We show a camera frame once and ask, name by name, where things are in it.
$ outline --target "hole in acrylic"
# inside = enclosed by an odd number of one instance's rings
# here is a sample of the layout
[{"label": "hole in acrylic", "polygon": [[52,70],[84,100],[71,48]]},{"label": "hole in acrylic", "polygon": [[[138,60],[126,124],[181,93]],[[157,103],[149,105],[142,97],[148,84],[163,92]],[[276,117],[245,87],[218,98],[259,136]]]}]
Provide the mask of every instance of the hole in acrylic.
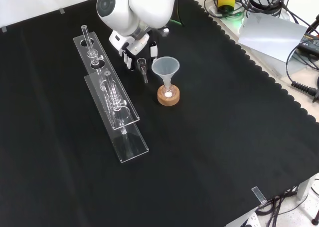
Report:
[{"label": "hole in acrylic", "polygon": [[104,61],[104,60],[101,60],[101,59],[99,59],[99,64],[97,64],[97,65],[93,65],[93,64],[91,63],[91,67],[92,67],[93,69],[100,69],[100,68],[104,67],[104,65],[105,65],[105,61]]},{"label": "hole in acrylic", "polygon": [[82,40],[80,43],[81,43],[81,46],[87,47],[87,44],[86,44],[85,40]]}]

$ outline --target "clear acrylic holder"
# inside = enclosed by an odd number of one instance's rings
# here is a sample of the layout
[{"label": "clear acrylic holder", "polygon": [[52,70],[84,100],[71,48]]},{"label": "clear acrylic holder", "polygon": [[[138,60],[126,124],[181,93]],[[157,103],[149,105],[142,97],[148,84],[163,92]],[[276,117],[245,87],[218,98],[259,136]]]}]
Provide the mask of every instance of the clear acrylic holder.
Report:
[{"label": "clear acrylic holder", "polygon": [[[102,117],[114,149],[123,163],[149,151],[135,122],[139,121],[132,102],[122,86],[96,34],[75,37],[74,43],[89,75],[85,81]],[[86,40],[91,40],[89,48]]]}]

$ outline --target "table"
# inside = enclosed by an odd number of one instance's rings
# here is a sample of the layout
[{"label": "table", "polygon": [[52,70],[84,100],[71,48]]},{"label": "table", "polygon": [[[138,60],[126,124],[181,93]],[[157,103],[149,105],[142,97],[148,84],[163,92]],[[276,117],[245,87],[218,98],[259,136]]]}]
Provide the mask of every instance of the table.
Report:
[{"label": "table", "polygon": [[[171,24],[158,42],[160,56],[181,63],[173,83],[182,98],[172,108],[157,103],[152,72],[145,86],[124,69],[95,2],[0,36],[3,226],[224,226],[258,206],[251,188],[269,199],[318,172],[314,119],[192,0],[180,0],[187,27]],[[141,118],[150,153],[129,165],[103,144],[108,136],[73,43],[83,24],[110,53]]]},{"label": "table", "polygon": [[[196,0],[199,2],[201,6],[204,5],[204,0]],[[309,8],[306,8],[304,5],[301,5],[301,2],[309,3],[309,0],[290,0],[290,9],[297,13],[300,17],[302,17],[305,21],[308,23],[312,23],[313,20],[316,17],[316,9],[312,9],[309,12]],[[225,31],[227,35],[230,36],[232,40],[235,40],[236,42],[239,39],[239,26],[238,22],[233,22],[233,21],[221,21],[217,18],[214,19],[218,24],[222,27],[222,29]],[[301,105],[302,108],[305,108],[308,113],[312,116],[314,116],[317,120],[319,118],[319,112],[318,112],[318,107],[319,104],[312,103],[312,99],[308,97],[307,95],[304,95],[303,93],[297,91],[296,89],[292,88],[290,86],[290,81],[287,78],[287,76],[278,76],[276,73],[278,73],[278,66],[283,66],[284,64],[272,57],[269,57],[263,53],[260,53],[258,51],[252,50],[246,46],[242,46],[242,49],[247,51],[247,54],[250,56],[252,60],[254,60],[259,66],[263,68],[264,71],[266,71],[269,76],[273,77],[277,83],[281,84],[281,86],[288,91],[290,95],[294,97],[296,101],[298,101]],[[296,60],[291,60],[289,63],[289,67],[291,72],[293,73],[291,77],[293,80],[297,80],[298,82],[311,86],[311,87],[316,87],[317,86],[317,78],[318,75],[315,73],[313,70],[311,70],[309,67],[307,67],[304,64],[299,63]],[[308,180],[305,180],[302,182],[299,186],[299,192],[297,194],[298,199],[302,200],[304,199],[308,191],[310,190],[311,185],[314,182],[314,177],[311,177]],[[251,215],[252,212],[254,212],[255,209],[252,209],[250,212],[247,212],[247,214],[241,216],[240,218],[236,219],[232,223],[228,224],[227,227],[236,227],[241,225],[247,217]]]}]

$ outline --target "yellow base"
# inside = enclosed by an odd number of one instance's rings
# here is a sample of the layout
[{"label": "yellow base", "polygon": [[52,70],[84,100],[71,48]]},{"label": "yellow base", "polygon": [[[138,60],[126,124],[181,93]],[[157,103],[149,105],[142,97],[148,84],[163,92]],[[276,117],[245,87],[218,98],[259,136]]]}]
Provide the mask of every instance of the yellow base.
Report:
[{"label": "yellow base", "polygon": [[233,8],[235,8],[235,3],[236,3],[236,0],[217,0],[218,7],[232,6]]}]

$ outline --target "wooden stand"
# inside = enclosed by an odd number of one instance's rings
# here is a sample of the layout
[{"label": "wooden stand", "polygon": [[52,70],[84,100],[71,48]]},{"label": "wooden stand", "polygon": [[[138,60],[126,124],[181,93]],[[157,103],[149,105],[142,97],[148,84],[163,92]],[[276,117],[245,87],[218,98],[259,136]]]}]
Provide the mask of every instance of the wooden stand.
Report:
[{"label": "wooden stand", "polygon": [[164,86],[161,86],[158,89],[158,101],[159,101],[159,103],[162,104],[163,106],[173,106],[173,105],[177,104],[177,102],[179,102],[179,96],[180,96],[179,88],[177,86],[173,85],[173,87],[176,90],[176,94],[175,94],[175,96],[173,96],[171,98],[167,98],[167,97],[163,96],[163,94],[161,92],[163,87]]}]

